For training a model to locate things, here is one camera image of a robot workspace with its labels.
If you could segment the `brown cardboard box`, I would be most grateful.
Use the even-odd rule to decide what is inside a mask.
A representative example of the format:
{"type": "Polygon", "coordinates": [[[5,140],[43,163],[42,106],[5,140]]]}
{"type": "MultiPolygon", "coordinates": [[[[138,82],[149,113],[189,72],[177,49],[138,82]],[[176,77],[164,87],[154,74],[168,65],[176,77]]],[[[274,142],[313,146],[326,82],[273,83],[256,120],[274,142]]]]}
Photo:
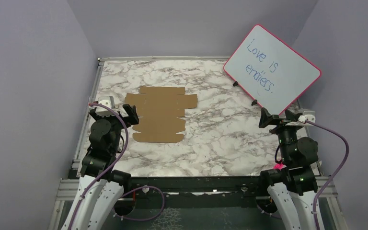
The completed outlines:
{"type": "Polygon", "coordinates": [[[125,103],[135,106],[139,123],[133,126],[133,139],[147,143],[177,143],[184,139],[185,111],[197,107],[196,94],[184,87],[146,87],[127,93],[125,103]]]}

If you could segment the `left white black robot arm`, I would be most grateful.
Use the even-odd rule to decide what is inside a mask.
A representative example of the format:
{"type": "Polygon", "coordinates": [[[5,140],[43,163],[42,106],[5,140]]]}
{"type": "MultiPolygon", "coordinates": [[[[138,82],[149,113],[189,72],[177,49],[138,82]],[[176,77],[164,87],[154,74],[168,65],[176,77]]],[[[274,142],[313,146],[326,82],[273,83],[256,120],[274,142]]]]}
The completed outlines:
{"type": "Polygon", "coordinates": [[[127,149],[128,137],[121,134],[139,123],[135,106],[123,105],[123,117],[105,105],[91,103],[95,120],[89,135],[90,145],[82,159],[79,184],[63,230],[99,230],[121,197],[131,192],[131,175],[114,166],[127,149]]]}

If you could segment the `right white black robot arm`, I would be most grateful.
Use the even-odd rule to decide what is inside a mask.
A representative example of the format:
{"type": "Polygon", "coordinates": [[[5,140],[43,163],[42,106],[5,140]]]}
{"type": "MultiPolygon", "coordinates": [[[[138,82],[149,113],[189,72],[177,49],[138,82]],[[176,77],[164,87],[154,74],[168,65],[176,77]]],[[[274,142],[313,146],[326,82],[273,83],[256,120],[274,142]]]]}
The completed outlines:
{"type": "Polygon", "coordinates": [[[316,121],[314,113],[295,114],[285,111],[285,117],[261,109],[259,127],[274,126],[281,169],[261,171],[258,191],[269,195],[270,201],[258,202],[265,212],[278,212],[287,230],[323,230],[319,204],[315,201],[318,185],[311,165],[318,161],[318,143],[309,137],[298,138],[297,131],[316,121]]]}

